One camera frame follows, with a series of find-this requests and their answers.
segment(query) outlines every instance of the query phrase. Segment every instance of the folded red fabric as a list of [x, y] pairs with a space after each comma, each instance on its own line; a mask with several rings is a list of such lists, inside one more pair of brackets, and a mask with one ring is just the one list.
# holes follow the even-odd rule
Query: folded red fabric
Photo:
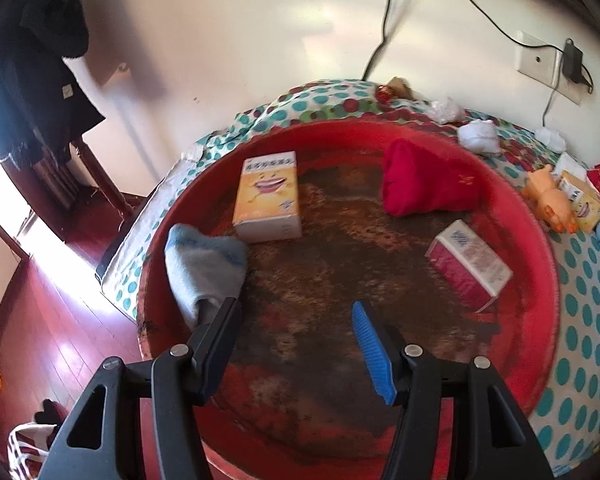
[[443, 160], [406, 139], [384, 152], [382, 202], [392, 216], [429, 211], [469, 211], [483, 196], [480, 175], [462, 162]]

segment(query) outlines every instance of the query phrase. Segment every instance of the yellow box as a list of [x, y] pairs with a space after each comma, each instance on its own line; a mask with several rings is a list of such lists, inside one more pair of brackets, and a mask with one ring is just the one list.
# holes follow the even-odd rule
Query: yellow box
[[592, 232], [600, 221], [600, 196], [596, 190], [568, 171], [560, 174], [558, 188], [569, 197], [578, 227], [586, 233]]
[[234, 228], [245, 242], [302, 235], [296, 152], [248, 158], [235, 199]]

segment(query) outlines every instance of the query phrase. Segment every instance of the smiling mouth illustration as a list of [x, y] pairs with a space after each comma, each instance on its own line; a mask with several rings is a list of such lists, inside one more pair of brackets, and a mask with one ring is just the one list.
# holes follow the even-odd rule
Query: smiling mouth illustration
[[286, 178], [267, 178], [257, 181], [254, 186], [261, 193], [273, 193], [280, 189], [286, 181]]

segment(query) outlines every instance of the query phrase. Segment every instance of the wooden floor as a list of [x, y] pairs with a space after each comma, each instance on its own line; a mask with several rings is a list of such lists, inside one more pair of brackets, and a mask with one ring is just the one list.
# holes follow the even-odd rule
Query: wooden floor
[[[40, 221], [22, 240], [33, 257], [18, 270], [0, 308], [3, 449], [11, 429], [31, 421], [43, 399], [69, 412], [105, 357], [140, 360], [136, 324], [101, 295], [94, 277], [120, 220], [101, 199], [83, 209], [68, 240], [71, 248]], [[158, 480], [148, 400], [141, 413], [147, 478]], [[226, 478], [218, 471], [214, 477]]]

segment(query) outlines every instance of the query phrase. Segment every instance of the metal bolt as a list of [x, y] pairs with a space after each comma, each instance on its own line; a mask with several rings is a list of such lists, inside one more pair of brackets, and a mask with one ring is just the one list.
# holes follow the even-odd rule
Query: metal bolt
[[121, 361], [119, 357], [107, 357], [102, 363], [102, 367], [105, 370], [115, 370], [120, 366], [120, 362]]
[[474, 365], [476, 368], [481, 368], [485, 370], [491, 366], [491, 361], [484, 355], [478, 355], [478, 357], [474, 358]]
[[404, 353], [409, 357], [420, 357], [422, 355], [422, 346], [407, 345], [404, 347]]
[[171, 355], [174, 357], [182, 357], [189, 351], [189, 347], [183, 343], [178, 343], [171, 347]]

